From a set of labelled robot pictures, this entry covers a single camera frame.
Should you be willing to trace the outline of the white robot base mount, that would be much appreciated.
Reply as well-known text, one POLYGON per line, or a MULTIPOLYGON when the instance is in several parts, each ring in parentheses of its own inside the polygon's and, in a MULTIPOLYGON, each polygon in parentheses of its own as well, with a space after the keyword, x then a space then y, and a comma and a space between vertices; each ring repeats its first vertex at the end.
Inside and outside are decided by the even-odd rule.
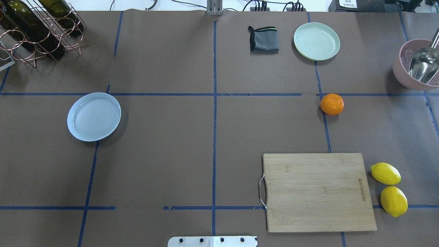
POLYGON ((168 247, 257 247, 256 236, 175 236, 168 247))

